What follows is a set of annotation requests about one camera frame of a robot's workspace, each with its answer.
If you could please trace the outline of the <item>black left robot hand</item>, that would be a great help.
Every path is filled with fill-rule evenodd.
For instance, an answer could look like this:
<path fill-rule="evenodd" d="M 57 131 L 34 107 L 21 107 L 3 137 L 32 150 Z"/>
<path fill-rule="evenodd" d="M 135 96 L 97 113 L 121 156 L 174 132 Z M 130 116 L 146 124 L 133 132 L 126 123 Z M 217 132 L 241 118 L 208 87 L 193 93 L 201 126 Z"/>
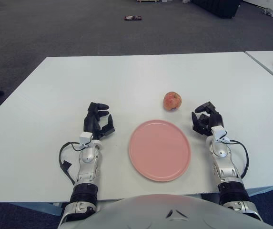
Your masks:
<path fill-rule="evenodd" d="M 108 111 L 109 106 L 106 104 L 91 102 L 88 108 L 87 116 L 84 118 L 83 131 L 92 133 L 93 140 L 100 140 L 115 132 L 113 126 L 113 118 Z M 99 124 L 100 118 L 108 117 L 108 122 L 101 127 Z"/>

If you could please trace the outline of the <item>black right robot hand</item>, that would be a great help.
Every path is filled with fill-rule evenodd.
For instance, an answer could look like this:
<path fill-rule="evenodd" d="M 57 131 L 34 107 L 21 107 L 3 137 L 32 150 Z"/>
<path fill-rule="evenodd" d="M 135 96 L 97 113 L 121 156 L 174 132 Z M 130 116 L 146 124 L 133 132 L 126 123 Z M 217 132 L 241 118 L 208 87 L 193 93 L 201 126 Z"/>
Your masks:
<path fill-rule="evenodd" d="M 192 129 L 205 136 L 212 135 L 212 127 L 224 127 L 222 116 L 216 111 L 211 102 L 206 102 L 192 112 Z"/>

